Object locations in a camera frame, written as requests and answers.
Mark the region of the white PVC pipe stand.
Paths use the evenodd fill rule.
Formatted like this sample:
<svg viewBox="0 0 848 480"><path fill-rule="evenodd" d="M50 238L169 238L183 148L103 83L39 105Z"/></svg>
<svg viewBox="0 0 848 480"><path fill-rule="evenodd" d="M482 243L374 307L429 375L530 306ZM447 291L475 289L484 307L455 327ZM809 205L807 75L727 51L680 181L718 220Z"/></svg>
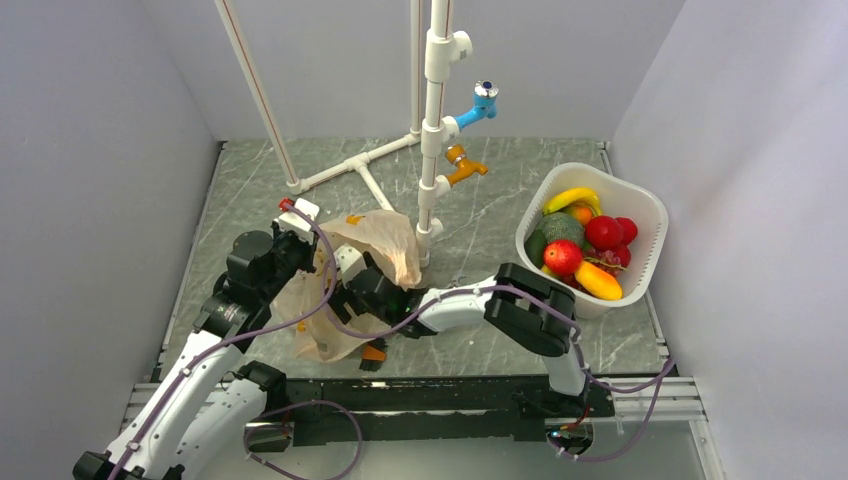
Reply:
<svg viewBox="0 0 848 480"><path fill-rule="evenodd" d="M393 210L395 206L388 199L386 190L376 180L371 165L391 153L414 147L419 149L417 221L414 230L420 265L428 266L431 262L433 243L444 230L443 222L436 214L438 199L450 189L447 176L439 172L437 157L443 153L447 143L460 133L459 120L450 116L445 109L448 80L453 67L473 53L469 35L453 28L455 3L409 3L410 81L407 129L393 133L376 147L344 158L310 176L298 173L293 157L287 150L282 125L276 118L271 95L263 85L260 69L254 60L235 3L216 1L214 5L259 114L264 133L271 141L278 163L282 166L285 184L292 192L303 193L353 172L365 183L379 207Z"/></svg>

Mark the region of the orange plastic bag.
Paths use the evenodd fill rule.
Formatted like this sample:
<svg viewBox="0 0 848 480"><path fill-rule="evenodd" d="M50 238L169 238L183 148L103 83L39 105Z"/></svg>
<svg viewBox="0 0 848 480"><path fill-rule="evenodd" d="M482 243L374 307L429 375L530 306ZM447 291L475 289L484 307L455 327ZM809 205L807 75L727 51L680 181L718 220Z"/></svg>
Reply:
<svg viewBox="0 0 848 480"><path fill-rule="evenodd" d="M405 318L403 297L421 281L411 220L390 210L372 210L321 225L316 271L297 273L272 303L283 321L295 358L331 363L386 332L393 316Z"/></svg>

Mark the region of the silver combination wrench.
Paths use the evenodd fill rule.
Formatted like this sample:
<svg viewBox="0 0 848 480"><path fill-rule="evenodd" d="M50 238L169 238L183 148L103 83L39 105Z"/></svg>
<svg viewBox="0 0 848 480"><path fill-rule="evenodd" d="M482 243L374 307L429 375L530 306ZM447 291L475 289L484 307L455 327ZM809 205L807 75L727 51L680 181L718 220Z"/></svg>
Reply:
<svg viewBox="0 0 848 480"><path fill-rule="evenodd" d="M460 287L465 286L467 284L468 284L468 280L467 280L467 277L465 275L457 275L450 280L448 287L449 288L460 288Z"/></svg>

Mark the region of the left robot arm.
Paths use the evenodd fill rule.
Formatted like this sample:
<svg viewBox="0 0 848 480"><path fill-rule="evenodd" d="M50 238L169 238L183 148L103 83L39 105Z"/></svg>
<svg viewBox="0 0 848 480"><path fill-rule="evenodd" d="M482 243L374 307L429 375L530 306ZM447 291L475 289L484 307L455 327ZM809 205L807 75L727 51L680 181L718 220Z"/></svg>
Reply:
<svg viewBox="0 0 848 480"><path fill-rule="evenodd" d="M178 360L139 414L104 452L87 451L76 479L196 479L223 444L255 417L287 406L285 376L253 361L222 399L211 395L271 318L270 306L300 271L314 271L312 231L239 235Z"/></svg>

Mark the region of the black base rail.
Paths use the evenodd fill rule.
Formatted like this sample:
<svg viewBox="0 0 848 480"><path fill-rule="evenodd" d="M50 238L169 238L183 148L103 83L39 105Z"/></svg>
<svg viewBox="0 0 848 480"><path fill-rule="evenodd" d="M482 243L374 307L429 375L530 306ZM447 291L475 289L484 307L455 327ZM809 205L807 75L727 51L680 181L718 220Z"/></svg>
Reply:
<svg viewBox="0 0 848 480"><path fill-rule="evenodd" d="M357 439L541 441L549 429L615 413L601 388L569 397L552 391L544 375L297 379L287 383L286 402L299 407L247 430L250 451Z"/></svg>

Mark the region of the blue tap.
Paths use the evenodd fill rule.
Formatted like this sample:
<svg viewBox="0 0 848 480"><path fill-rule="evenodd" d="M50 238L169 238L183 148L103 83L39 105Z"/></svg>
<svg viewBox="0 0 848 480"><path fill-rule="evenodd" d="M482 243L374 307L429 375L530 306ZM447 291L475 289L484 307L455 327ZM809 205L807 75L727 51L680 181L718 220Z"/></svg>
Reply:
<svg viewBox="0 0 848 480"><path fill-rule="evenodd" d="M479 80L473 89L473 105L465 113L456 116L455 121L459 131L484 119L494 119L497 116L497 97L499 89L490 80Z"/></svg>

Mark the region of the fake orange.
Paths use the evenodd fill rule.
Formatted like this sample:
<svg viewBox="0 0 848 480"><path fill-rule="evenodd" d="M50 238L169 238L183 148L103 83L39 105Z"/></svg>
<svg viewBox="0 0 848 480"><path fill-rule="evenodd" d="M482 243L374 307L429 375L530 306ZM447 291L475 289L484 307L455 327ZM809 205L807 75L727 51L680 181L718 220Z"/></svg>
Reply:
<svg viewBox="0 0 848 480"><path fill-rule="evenodd" d="M585 227L594 217L594 211L587 205L575 203L566 208L566 212Z"/></svg>

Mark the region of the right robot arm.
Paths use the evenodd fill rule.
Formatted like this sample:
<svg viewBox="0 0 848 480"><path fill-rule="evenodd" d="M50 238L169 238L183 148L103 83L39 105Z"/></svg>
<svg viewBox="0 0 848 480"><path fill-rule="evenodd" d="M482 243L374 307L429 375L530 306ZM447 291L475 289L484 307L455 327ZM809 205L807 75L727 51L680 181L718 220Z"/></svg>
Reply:
<svg viewBox="0 0 848 480"><path fill-rule="evenodd" d="M515 264L502 264L480 282L449 289L405 290L376 266L338 284L330 296L334 319L370 314L391 333L418 339L487 323L525 350L540 356L557 411L574 415L590 399L585 365L576 350L581 330L568 288Z"/></svg>

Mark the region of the white plastic basket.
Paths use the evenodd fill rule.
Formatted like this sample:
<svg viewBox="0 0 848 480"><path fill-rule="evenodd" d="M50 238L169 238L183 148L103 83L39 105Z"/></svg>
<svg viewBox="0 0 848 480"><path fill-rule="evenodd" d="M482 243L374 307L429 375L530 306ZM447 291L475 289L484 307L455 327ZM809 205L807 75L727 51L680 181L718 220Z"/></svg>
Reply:
<svg viewBox="0 0 848 480"><path fill-rule="evenodd" d="M581 317L639 300L668 229L662 202L647 190L582 163L547 174L515 235L521 262L576 295Z"/></svg>

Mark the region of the green fake avocado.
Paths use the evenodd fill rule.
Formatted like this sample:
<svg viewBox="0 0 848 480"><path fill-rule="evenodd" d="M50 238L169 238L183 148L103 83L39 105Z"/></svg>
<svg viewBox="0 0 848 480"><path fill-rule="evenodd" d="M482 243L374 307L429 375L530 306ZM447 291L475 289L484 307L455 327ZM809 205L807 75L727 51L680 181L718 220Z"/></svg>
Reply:
<svg viewBox="0 0 848 480"><path fill-rule="evenodd" d="M544 265L544 251L547 245L546 236L540 229L533 230L525 240L525 254L533 266L541 268Z"/></svg>

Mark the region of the yellow fake banana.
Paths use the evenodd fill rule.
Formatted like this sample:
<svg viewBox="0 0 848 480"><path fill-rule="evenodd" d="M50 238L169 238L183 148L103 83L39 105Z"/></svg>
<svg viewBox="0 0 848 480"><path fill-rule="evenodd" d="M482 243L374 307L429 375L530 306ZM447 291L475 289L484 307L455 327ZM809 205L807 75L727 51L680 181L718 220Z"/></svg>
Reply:
<svg viewBox="0 0 848 480"><path fill-rule="evenodd" d="M573 204L583 203L588 206L595 216L603 214L601 202L595 190L587 187L576 187L565 190L549 199L541 209L544 215L549 215Z"/></svg>

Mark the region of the bright red fake apple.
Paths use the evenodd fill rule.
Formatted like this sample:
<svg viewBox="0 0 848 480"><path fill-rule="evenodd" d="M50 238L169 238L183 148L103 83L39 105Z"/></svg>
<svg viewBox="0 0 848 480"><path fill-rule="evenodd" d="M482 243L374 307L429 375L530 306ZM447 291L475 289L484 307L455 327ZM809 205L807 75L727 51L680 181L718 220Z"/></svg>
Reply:
<svg viewBox="0 0 848 480"><path fill-rule="evenodd" d="M557 277L574 274L583 262L583 253L579 245L571 240L561 239L551 242L543 252L543 271Z"/></svg>

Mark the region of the red fake tomato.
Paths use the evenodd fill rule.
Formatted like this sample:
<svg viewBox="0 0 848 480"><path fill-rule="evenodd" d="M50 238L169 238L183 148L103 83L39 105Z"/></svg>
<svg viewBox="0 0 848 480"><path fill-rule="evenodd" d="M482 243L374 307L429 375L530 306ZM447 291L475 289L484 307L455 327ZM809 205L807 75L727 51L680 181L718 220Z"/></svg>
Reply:
<svg viewBox="0 0 848 480"><path fill-rule="evenodd" d="M638 226L632 219L627 217L616 217L615 220L622 228L621 243L623 245L630 245L639 234Z"/></svg>

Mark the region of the orange tap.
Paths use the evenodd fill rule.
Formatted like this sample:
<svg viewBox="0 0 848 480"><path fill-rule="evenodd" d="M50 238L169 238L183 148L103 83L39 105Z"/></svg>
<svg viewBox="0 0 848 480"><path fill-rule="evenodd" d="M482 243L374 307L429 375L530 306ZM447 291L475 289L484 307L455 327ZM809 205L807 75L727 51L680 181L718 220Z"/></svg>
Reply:
<svg viewBox="0 0 848 480"><path fill-rule="evenodd" d="M455 168L454 172L446 176L451 187L474 174L484 176L488 173L488 168L478 161L471 160L460 144L451 145L445 152L445 158Z"/></svg>

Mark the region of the green fake melon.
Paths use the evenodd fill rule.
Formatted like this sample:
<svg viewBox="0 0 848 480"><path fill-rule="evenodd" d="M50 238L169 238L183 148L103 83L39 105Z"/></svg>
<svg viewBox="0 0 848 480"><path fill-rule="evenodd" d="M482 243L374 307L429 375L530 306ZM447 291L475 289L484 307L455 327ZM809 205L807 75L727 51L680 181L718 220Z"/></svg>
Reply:
<svg viewBox="0 0 848 480"><path fill-rule="evenodd" d="M578 247L585 244L585 230L580 222L570 214L554 212L543 215L536 225L548 244L558 240L569 240Z"/></svg>

